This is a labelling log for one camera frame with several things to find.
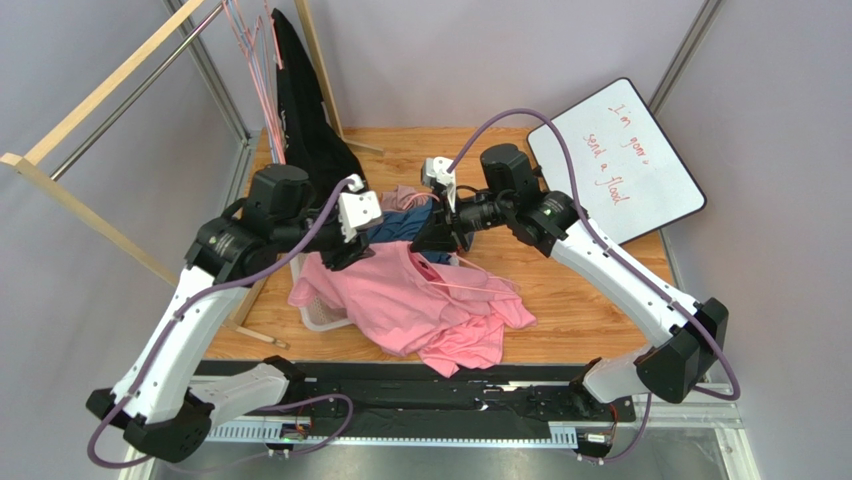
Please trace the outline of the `pink t-shirt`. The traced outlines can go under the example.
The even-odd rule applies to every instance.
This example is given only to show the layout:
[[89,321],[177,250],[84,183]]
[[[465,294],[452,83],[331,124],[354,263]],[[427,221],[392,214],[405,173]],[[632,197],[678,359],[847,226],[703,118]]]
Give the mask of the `pink t-shirt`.
[[450,281],[448,265],[418,259],[361,260],[342,271],[307,256],[289,294],[293,307],[319,298],[344,309],[360,332],[392,356],[417,355],[445,378],[460,369],[487,369],[503,358],[506,329],[536,325],[519,294],[499,295],[433,284]]

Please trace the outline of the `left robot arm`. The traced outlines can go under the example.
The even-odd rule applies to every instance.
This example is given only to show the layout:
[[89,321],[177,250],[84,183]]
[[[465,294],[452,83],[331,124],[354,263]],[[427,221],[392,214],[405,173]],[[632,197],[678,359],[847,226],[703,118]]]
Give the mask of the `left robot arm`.
[[216,427],[242,415],[290,410],[290,387],[303,380],[273,356],[246,372],[194,387],[216,333],[251,289],[302,253],[340,271],[368,254],[368,230],[382,221],[380,200],[352,174],[321,199],[308,173],[272,163],[256,171],[248,193],[197,232],[172,300],[128,372],[92,392],[96,433],[121,431],[139,463],[179,463]]

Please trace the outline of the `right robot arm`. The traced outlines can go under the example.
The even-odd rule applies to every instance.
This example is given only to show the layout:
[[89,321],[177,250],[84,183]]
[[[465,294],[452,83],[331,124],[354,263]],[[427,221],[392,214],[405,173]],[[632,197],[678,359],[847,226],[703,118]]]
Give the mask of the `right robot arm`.
[[517,146],[490,147],[480,164],[486,188],[461,198],[450,159],[424,161],[422,183],[434,199],[412,250],[467,251],[474,233],[507,226],[518,241],[596,287],[647,341],[620,357],[590,361],[574,381],[581,398],[610,403],[650,393],[679,404],[698,390],[724,345],[728,308],[716,298],[700,302],[663,281],[600,233],[569,195],[543,190],[540,172]]

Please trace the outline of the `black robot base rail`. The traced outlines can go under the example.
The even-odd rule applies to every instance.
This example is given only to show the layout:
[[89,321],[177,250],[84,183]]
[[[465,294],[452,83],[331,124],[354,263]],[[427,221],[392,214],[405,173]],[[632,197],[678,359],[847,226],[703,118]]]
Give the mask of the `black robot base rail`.
[[335,424],[346,430],[355,423],[358,429],[387,433],[531,433],[547,422],[609,429],[637,419],[627,398],[582,415],[569,385],[581,371],[577,365],[498,365],[462,369],[450,378],[419,363],[299,361],[295,366],[306,379],[289,400],[341,393],[353,401],[351,418],[341,400],[304,408],[302,415],[322,428]]

